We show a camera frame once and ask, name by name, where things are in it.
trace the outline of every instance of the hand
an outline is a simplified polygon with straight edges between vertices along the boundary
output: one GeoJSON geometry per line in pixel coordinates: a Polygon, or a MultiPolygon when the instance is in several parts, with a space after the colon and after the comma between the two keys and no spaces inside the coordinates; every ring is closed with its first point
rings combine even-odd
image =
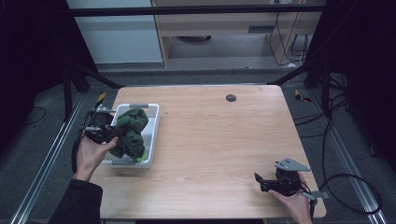
{"type": "MultiPolygon", "coordinates": [[[[300,173],[299,176],[301,181],[306,184],[304,177],[300,173]]],[[[294,221],[300,224],[312,224],[311,216],[309,215],[309,201],[300,191],[289,197],[271,189],[268,190],[268,193],[283,203],[294,221]]]]}
{"type": "Polygon", "coordinates": [[[100,145],[94,143],[89,137],[83,136],[79,143],[77,153],[77,171],[75,179],[90,181],[93,172],[101,163],[106,153],[116,146],[118,137],[113,138],[109,143],[100,145]]]}

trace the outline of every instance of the floor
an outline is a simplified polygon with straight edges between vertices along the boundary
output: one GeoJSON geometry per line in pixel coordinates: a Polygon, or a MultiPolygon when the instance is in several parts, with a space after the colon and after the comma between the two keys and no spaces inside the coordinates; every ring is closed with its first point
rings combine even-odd
{"type": "MultiPolygon", "coordinates": [[[[300,36],[295,52],[302,49],[303,38],[300,36]]],[[[294,56],[290,52],[293,62],[276,63],[272,57],[272,51],[264,36],[212,36],[208,41],[198,37],[173,38],[172,48],[169,55],[169,64],[165,68],[151,68],[139,66],[134,71],[114,73],[103,71],[102,75],[111,80],[126,85],[179,85],[179,84],[229,84],[229,83],[267,83],[283,77],[293,67],[301,64],[301,57],[294,56]]],[[[396,199],[393,199],[393,191],[396,187],[396,174],[394,174],[381,158],[370,156],[367,141],[362,135],[359,125],[348,112],[347,105],[342,105],[333,112],[333,125],[329,131],[324,146],[322,134],[326,128],[327,120],[323,117],[300,124],[314,118],[321,113],[320,109],[320,86],[312,90],[306,90],[303,81],[305,74],[294,78],[282,86],[287,99],[290,113],[295,120],[297,130],[301,137],[304,150],[311,163],[314,176],[318,183],[323,182],[322,167],[325,167],[328,175],[349,172],[364,176],[371,183],[375,183],[383,199],[383,209],[380,214],[373,216],[358,215],[350,212],[340,205],[334,198],[325,201],[328,215],[315,220],[315,223],[396,223],[396,214],[392,211],[396,207],[396,199]],[[297,99],[295,90],[300,91],[303,98],[297,99]],[[326,148],[325,161],[322,156],[326,148]]],[[[340,80],[342,75],[334,75],[340,80]]],[[[117,91],[109,90],[102,83],[89,79],[92,89],[83,100],[81,111],[89,109],[97,99],[101,91],[107,91],[106,104],[111,105],[117,91]]],[[[332,91],[335,98],[340,91],[332,91]]],[[[29,186],[34,181],[34,176],[39,170],[42,161],[47,155],[48,148],[56,137],[56,130],[62,127],[63,105],[62,86],[39,94],[36,98],[37,108],[46,108],[46,113],[35,109],[27,122],[38,121],[27,125],[21,130],[20,138],[14,141],[15,153],[9,155],[7,161],[2,159],[0,167],[0,202],[7,204],[7,209],[0,211],[0,223],[8,223],[9,218],[17,210],[29,186]],[[26,149],[34,149],[35,158],[26,149]]],[[[70,142],[74,139],[75,132],[66,134],[63,150],[57,155],[58,159],[49,172],[48,180],[42,187],[41,193],[36,198],[35,206],[29,216],[31,223],[45,223],[50,210],[56,206],[62,197],[64,186],[68,183],[70,174],[68,170],[70,142]]],[[[332,190],[336,195],[346,200],[347,204],[363,209],[361,202],[369,201],[366,209],[375,208],[375,200],[372,201],[370,190],[354,180],[337,180],[332,184],[332,190]]],[[[268,223],[287,223],[287,219],[268,220],[268,223]]],[[[132,221],[108,221],[107,223],[133,223],[132,221]]]]}

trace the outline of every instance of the white cabinet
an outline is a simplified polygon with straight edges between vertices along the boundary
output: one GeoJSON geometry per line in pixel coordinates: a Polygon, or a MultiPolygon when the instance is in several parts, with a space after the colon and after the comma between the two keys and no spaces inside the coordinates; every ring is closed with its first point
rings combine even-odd
{"type": "MultiPolygon", "coordinates": [[[[149,0],[67,0],[70,8],[151,7],[149,0]]],[[[96,64],[162,63],[153,16],[76,17],[96,64]]]]}

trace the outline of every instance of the black cable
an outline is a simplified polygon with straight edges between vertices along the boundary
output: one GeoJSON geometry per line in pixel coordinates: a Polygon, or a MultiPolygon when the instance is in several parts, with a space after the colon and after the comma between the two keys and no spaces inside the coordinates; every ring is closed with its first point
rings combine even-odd
{"type": "Polygon", "coordinates": [[[305,35],[305,41],[304,41],[304,51],[303,51],[303,63],[305,62],[306,55],[308,53],[308,46],[309,46],[309,40],[308,40],[308,35],[305,35]]]}
{"type": "Polygon", "coordinates": [[[303,49],[294,49],[294,45],[296,43],[297,37],[298,37],[298,35],[295,35],[294,38],[293,38],[293,41],[291,42],[290,52],[294,56],[301,57],[303,54],[305,54],[307,52],[307,50],[306,50],[306,41],[307,41],[308,35],[305,35],[305,41],[304,41],[303,49]]]}
{"type": "Polygon", "coordinates": [[[311,118],[311,117],[314,117],[314,116],[317,116],[317,115],[321,115],[321,114],[308,115],[308,116],[304,116],[304,117],[297,118],[297,119],[307,119],[307,118],[311,118]]]}
{"type": "Polygon", "coordinates": [[[308,135],[308,136],[302,135],[302,136],[300,136],[300,138],[311,138],[311,137],[321,137],[321,136],[323,136],[323,133],[317,134],[317,135],[308,135]]]}
{"type": "Polygon", "coordinates": [[[85,136],[87,136],[86,133],[83,134],[83,132],[81,132],[81,137],[79,138],[79,140],[81,141],[82,138],[84,138],[85,136]]]}
{"type": "Polygon", "coordinates": [[[44,109],[43,107],[35,106],[35,107],[33,107],[33,109],[41,109],[41,110],[43,111],[43,115],[41,115],[41,117],[40,117],[39,119],[35,120],[35,121],[32,121],[32,122],[30,122],[30,123],[25,123],[25,124],[23,124],[23,126],[28,126],[28,125],[32,125],[32,124],[38,123],[38,122],[39,122],[40,120],[42,120],[42,119],[46,116],[46,114],[47,114],[46,109],[44,109]]]}
{"type": "Polygon", "coordinates": [[[290,59],[290,58],[288,57],[288,54],[286,53],[285,45],[283,44],[282,36],[280,35],[280,31],[279,31],[278,19],[279,19],[279,12],[276,13],[276,20],[275,20],[274,28],[273,28],[273,30],[272,30],[272,32],[271,32],[271,34],[270,34],[270,49],[271,49],[271,51],[273,52],[273,55],[274,55],[274,58],[275,58],[275,62],[276,62],[277,65],[287,65],[287,64],[289,64],[289,63],[298,62],[298,60],[292,60],[292,59],[290,59]],[[273,50],[273,48],[272,48],[272,35],[273,35],[274,30],[275,30],[276,27],[277,27],[277,30],[278,30],[278,33],[279,33],[280,42],[282,43],[283,53],[284,53],[285,56],[290,60],[290,62],[288,62],[288,63],[279,63],[279,62],[276,60],[275,52],[274,52],[274,50],[273,50]]]}
{"type": "MultiPolygon", "coordinates": [[[[312,195],[311,193],[311,189],[308,187],[308,185],[306,185],[303,181],[300,181],[300,185],[304,185],[305,188],[301,187],[301,189],[303,190],[303,192],[305,192],[306,194],[312,195]]],[[[311,216],[311,220],[314,220],[314,213],[315,213],[315,205],[317,205],[318,203],[318,199],[309,199],[309,215],[311,216]]]]}
{"type": "MultiPolygon", "coordinates": [[[[337,105],[332,105],[332,104],[335,102],[335,99],[337,99],[338,97],[341,97],[341,96],[343,96],[343,95],[344,95],[344,94],[341,93],[341,94],[337,95],[336,97],[334,97],[334,100],[333,100],[332,103],[331,103],[331,111],[332,111],[332,112],[334,111],[335,108],[338,109],[340,106],[346,104],[347,101],[346,101],[346,100],[343,100],[343,101],[339,102],[337,105]]],[[[361,214],[361,215],[366,215],[366,216],[377,213],[377,212],[381,209],[381,207],[382,207],[382,198],[381,198],[381,195],[378,193],[378,191],[375,189],[375,187],[374,187],[372,184],[370,184],[368,181],[364,180],[363,178],[361,178],[361,177],[359,177],[359,176],[351,175],[351,174],[338,174],[338,175],[332,175],[331,177],[327,178],[327,176],[326,176],[326,169],[325,169],[325,149],[326,149],[326,137],[327,137],[327,133],[328,133],[328,131],[330,130],[331,126],[332,126],[332,113],[330,113],[330,116],[329,116],[329,119],[328,119],[328,123],[327,123],[327,125],[326,125],[325,131],[324,131],[324,134],[323,134],[321,162],[322,162],[322,174],[323,174],[323,179],[324,179],[324,181],[323,181],[323,184],[320,186],[319,190],[322,190],[324,187],[327,187],[328,191],[330,192],[330,194],[334,197],[334,199],[335,199],[337,202],[339,202],[339,203],[340,203],[341,205],[343,205],[345,208],[347,208],[347,209],[349,209],[349,210],[351,210],[351,211],[353,211],[353,212],[355,212],[355,213],[358,213],[358,214],[361,214]],[[328,183],[329,183],[331,180],[335,179],[336,177],[340,177],[340,176],[349,176],[349,177],[357,178],[357,179],[359,179],[360,181],[362,181],[362,182],[364,182],[365,184],[367,184],[367,186],[369,186],[369,188],[376,194],[376,197],[377,197],[377,199],[379,200],[379,202],[378,202],[378,207],[377,207],[374,211],[366,212],[366,211],[361,211],[361,210],[359,210],[359,209],[356,209],[356,208],[354,208],[354,207],[348,205],[347,203],[343,202],[342,200],[340,200],[340,199],[334,194],[334,192],[332,191],[332,189],[331,189],[330,186],[328,185],[328,183]]]]}
{"type": "Polygon", "coordinates": [[[347,209],[349,209],[349,210],[351,210],[351,211],[353,211],[353,212],[355,212],[355,213],[358,213],[358,214],[361,214],[361,215],[369,216],[369,215],[373,215],[373,214],[377,213],[377,212],[378,212],[379,210],[381,210],[381,208],[382,208],[382,198],[381,198],[381,194],[375,189],[375,187],[374,187],[372,184],[370,184],[367,180],[361,178],[361,177],[358,176],[358,175],[351,175],[351,174],[338,174],[338,175],[332,175],[331,177],[325,179],[325,181],[323,182],[323,184],[320,186],[319,190],[323,190],[323,188],[326,187],[326,186],[327,186],[329,192],[332,194],[332,197],[334,197],[334,199],[335,199],[337,202],[339,202],[341,205],[343,205],[344,207],[346,207],[347,209]],[[329,185],[328,185],[328,184],[329,184],[329,182],[330,182],[331,180],[333,180],[333,179],[335,179],[335,178],[337,178],[337,177],[342,177],[342,176],[353,177],[353,178],[359,179],[359,181],[365,183],[365,184],[370,188],[370,190],[375,194],[376,198],[378,199],[378,207],[377,207],[375,210],[369,211],[369,212],[361,211],[361,210],[358,210],[358,209],[356,209],[356,208],[354,208],[354,207],[348,205],[347,203],[345,203],[345,202],[343,202],[341,199],[339,199],[339,198],[331,191],[331,189],[329,188],[329,185]]]}
{"type": "Polygon", "coordinates": [[[320,114],[320,115],[318,115],[318,116],[316,116],[316,117],[314,117],[312,119],[306,120],[306,121],[301,122],[301,123],[296,123],[295,126],[300,126],[300,125],[303,125],[303,124],[307,124],[307,123],[312,122],[312,121],[314,121],[316,119],[320,119],[323,116],[324,116],[324,114],[320,114]]]}

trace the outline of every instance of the metal bracket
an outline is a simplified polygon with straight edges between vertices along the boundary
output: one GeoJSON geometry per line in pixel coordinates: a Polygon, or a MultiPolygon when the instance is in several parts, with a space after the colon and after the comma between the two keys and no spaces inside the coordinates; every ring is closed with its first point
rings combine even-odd
{"type": "Polygon", "coordinates": [[[96,110],[96,113],[115,113],[117,112],[117,110],[103,106],[103,105],[99,105],[96,110]]]}
{"type": "Polygon", "coordinates": [[[322,198],[322,199],[328,199],[332,197],[329,192],[321,192],[319,190],[312,191],[311,195],[314,196],[315,198],[322,198]]]}
{"type": "Polygon", "coordinates": [[[311,171],[310,167],[304,166],[299,162],[292,160],[291,158],[286,158],[283,161],[277,161],[275,163],[275,167],[285,171],[311,171]]]}

